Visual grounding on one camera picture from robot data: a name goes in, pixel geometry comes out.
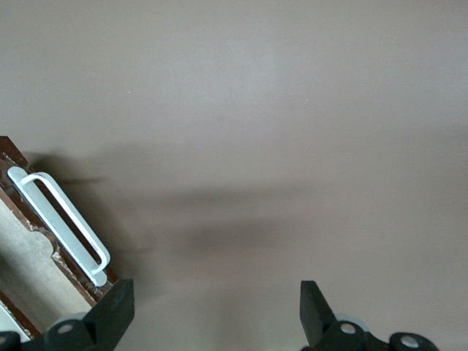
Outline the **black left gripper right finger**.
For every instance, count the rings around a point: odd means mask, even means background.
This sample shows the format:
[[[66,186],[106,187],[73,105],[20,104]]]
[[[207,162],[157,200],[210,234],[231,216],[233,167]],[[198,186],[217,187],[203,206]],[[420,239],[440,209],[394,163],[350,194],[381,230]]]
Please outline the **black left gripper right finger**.
[[[338,320],[315,281],[301,282],[300,319],[308,345],[305,350],[436,350],[424,336],[397,332],[388,341],[350,320]]]

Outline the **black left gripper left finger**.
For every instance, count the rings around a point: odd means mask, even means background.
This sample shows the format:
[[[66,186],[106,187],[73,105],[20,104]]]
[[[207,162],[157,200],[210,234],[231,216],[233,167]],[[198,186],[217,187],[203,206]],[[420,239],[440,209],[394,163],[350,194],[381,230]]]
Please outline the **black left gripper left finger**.
[[[15,331],[1,332],[2,350],[114,350],[135,317],[134,281],[119,279],[81,319],[64,320],[37,338],[22,342]]]

